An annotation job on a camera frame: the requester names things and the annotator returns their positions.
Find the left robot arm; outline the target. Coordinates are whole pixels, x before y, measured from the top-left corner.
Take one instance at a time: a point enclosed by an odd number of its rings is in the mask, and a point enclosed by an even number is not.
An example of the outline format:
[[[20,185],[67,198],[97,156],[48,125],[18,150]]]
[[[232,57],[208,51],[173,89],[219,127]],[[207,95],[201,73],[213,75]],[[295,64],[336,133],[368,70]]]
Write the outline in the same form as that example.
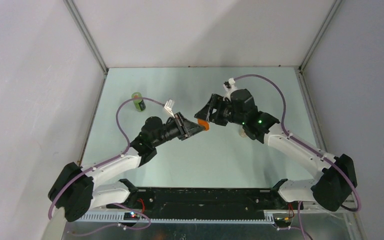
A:
[[[209,123],[186,119],[180,112],[163,122],[157,116],[146,119],[138,136],[130,143],[126,153],[82,168],[71,162],[64,166],[52,185],[48,198],[57,209],[64,210],[67,222],[80,219],[93,208],[122,204],[133,208],[138,202],[137,188],[128,180],[107,182],[115,176],[139,168],[157,154],[157,147],[175,138],[184,141],[209,130]]]

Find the green pill bottle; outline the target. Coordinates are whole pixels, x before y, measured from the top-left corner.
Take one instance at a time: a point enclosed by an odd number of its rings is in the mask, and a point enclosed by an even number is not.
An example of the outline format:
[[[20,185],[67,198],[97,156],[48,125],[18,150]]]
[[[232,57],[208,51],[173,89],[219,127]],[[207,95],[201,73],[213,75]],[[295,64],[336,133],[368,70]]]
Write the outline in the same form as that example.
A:
[[[131,98],[134,99],[132,102],[138,112],[143,112],[146,109],[145,101],[140,92],[134,92]]]

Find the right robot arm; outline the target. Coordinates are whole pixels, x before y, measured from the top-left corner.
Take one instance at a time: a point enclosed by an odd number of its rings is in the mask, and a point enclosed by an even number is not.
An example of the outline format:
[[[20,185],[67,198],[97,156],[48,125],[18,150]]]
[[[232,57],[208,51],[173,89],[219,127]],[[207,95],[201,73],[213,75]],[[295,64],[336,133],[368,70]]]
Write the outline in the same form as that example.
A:
[[[279,181],[270,196],[277,209],[303,201],[335,212],[358,185],[351,157],[328,153],[286,130],[276,117],[258,109],[247,89],[235,90],[228,97],[213,93],[194,117],[219,126],[240,125],[251,140],[289,156],[311,175],[311,179]]]

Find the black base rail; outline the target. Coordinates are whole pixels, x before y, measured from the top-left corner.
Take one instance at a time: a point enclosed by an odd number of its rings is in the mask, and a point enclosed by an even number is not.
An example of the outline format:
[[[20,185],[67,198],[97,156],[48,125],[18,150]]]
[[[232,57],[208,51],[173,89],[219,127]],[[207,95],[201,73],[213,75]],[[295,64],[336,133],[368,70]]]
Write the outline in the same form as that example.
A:
[[[124,206],[154,221],[264,220],[267,211],[303,210],[271,188],[139,187]]]

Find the clear pill bottle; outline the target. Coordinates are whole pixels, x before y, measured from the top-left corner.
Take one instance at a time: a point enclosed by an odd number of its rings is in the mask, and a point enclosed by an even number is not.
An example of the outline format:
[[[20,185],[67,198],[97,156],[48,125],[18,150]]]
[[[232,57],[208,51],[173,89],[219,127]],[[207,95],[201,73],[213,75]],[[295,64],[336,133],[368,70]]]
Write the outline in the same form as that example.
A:
[[[247,134],[245,133],[245,131],[243,129],[240,129],[239,130],[239,135],[242,137],[242,138],[246,138],[247,137]]]

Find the orange pill box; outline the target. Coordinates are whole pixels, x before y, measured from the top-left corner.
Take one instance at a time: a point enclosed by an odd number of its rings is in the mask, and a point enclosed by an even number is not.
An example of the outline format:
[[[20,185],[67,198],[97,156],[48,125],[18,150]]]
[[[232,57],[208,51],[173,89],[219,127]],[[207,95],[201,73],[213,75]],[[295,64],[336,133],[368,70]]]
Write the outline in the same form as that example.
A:
[[[208,131],[208,130],[210,129],[210,125],[209,125],[209,123],[208,123],[207,121],[205,121],[205,120],[198,119],[198,120],[197,120],[197,123],[198,123],[199,125],[203,126],[205,131]]]

